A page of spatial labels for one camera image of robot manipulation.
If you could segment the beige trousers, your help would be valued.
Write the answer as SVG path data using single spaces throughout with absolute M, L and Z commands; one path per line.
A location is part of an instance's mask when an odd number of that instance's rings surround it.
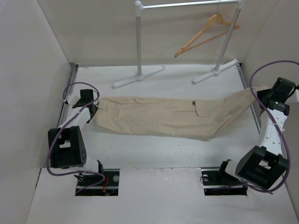
M 220 99 L 105 97 L 95 124 L 129 135 L 209 139 L 242 115 L 266 86 L 238 91 Z

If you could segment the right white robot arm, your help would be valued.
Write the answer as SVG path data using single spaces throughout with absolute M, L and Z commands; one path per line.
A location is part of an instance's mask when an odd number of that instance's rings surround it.
M 201 171 L 200 178 L 205 195 L 246 195 L 248 188 L 263 193 L 273 192 L 272 185 L 281 176 L 287 176 L 290 156 L 283 157 L 285 138 L 283 126 L 290 112 L 286 104 L 296 98 L 298 85 L 279 77 L 270 89 L 258 91 L 261 130 L 257 144 L 245 154 L 237 165 L 231 159 L 223 161 L 219 168 Z

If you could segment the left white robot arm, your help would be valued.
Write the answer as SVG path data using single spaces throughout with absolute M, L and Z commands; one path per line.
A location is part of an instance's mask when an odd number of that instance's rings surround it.
M 94 186 L 105 180 L 99 160 L 91 159 L 84 144 L 82 131 L 92 121 L 98 110 L 95 102 L 100 98 L 98 90 L 83 89 L 79 95 L 63 96 L 65 104 L 72 109 L 68 118 L 57 128 L 48 131 L 49 152 L 47 171 L 52 176 L 82 174 L 89 176 Z

